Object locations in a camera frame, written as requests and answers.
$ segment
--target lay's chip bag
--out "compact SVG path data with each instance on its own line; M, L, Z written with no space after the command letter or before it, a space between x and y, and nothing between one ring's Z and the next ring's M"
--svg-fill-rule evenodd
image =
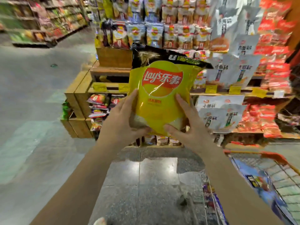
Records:
M149 126L153 129L150 134L161 136L168 135L165 124L185 128L188 120L175 95L180 94L189 103L193 82L206 68L213 67L175 51L133 43L129 94L137 88L138 97L132 107L131 127Z

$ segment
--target person's right hand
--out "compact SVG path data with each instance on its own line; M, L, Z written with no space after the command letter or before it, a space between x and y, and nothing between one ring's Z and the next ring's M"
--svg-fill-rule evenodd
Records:
M202 152L201 145L203 145L206 141L212 141L211 136L207 131L204 123L198 115L198 112L193 104L190 101L190 105L184 101L179 94L176 94L176 99L183 109L185 115L189 119L190 129L186 133L181 132L174 128L171 125L165 125L164 129L168 132L172 137L179 140L186 147L191 149L192 151Z

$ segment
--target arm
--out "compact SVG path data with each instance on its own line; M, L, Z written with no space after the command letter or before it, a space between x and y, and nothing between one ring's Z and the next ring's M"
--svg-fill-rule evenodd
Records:
M203 159L205 171L222 203L229 224L283 225L240 176L223 151L212 142L193 103L189 106L178 94L176 98L190 121L190 130L183 133L170 125L166 125L165 130Z
M117 153L151 129L132 130L131 106L137 91L120 101L103 123L96 145L30 225L84 225L93 212L107 170Z

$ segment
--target concrete floor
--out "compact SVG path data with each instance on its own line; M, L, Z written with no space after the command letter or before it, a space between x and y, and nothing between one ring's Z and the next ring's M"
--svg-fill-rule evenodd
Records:
M2 40L0 225L29 224L95 143L70 138L59 121L64 90L95 52L93 37L86 28L52 49L15 48ZM300 165L298 145L267 150ZM195 224L192 214L206 224L199 200L203 169L184 149L126 149L110 166L89 224L102 216L115 225ZM177 204L187 192L200 202L194 212ZM208 223L216 224L213 216Z

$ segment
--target forearm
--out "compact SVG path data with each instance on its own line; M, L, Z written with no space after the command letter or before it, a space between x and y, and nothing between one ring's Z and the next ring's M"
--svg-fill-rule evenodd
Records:
M202 155L205 172L216 190L230 225L283 224L240 176L220 148L210 141L205 142L202 147L209 149L206 155Z
M88 224L107 170L117 154L108 145L96 146L38 213L31 225Z

